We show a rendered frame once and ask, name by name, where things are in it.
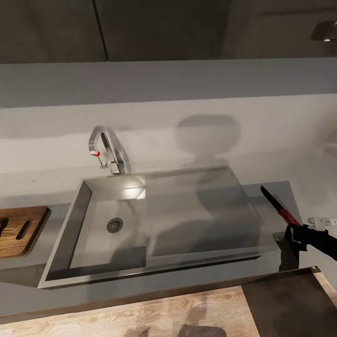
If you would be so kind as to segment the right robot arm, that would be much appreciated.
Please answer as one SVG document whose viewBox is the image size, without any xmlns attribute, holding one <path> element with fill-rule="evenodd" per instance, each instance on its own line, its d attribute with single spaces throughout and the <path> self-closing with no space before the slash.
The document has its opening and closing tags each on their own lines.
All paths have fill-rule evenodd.
<svg viewBox="0 0 337 337">
<path fill-rule="evenodd" d="M 306 242 L 332 257 L 337 262 L 337 239 L 328 234 L 324 226 L 337 226 L 334 218 L 311 217 L 308 222 L 312 225 L 298 226 L 291 223 L 293 239 Z"/>
</svg>

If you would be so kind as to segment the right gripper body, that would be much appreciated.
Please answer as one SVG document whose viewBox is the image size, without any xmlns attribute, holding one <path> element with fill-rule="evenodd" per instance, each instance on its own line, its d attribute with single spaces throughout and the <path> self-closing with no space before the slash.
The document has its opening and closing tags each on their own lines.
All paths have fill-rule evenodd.
<svg viewBox="0 0 337 337">
<path fill-rule="evenodd" d="M 306 242 L 320 251 L 322 251 L 321 243 L 328 237 L 332 237 L 328 234 L 328 230 L 316 231 L 314 229 L 309 229 L 307 226 L 295 226 L 293 229 L 294 240 L 297 242 Z"/>
</svg>

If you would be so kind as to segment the parer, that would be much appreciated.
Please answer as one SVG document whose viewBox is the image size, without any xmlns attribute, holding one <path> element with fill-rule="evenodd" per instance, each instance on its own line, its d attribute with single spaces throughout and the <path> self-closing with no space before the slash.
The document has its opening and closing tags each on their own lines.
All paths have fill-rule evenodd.
<svg viewBox="0 0 337 337">
<path fill-rule="evenodd" d="M 279 212 L 282 213 L 290 223 L 301 226 L 299 222 L 287 210 L 285 210 L 284 207 L 263 186 L 262 189 L 268 198 L 270 198 L 275 206 L 279 209 Z"/>
</svg>

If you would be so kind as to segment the cutting board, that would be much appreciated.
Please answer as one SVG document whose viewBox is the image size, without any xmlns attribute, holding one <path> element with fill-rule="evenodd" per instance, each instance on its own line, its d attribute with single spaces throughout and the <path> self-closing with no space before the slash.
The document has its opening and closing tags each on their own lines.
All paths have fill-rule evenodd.
<svg viewBox="0 0 337 337">
<path fill-rule="evenodd" d="M 45 217 L 47 206 L 0 209 L 0 258 L 24 255 L 30 248 Z M 26 235 L 20 239 L 32 221 Z"/>
</svg>

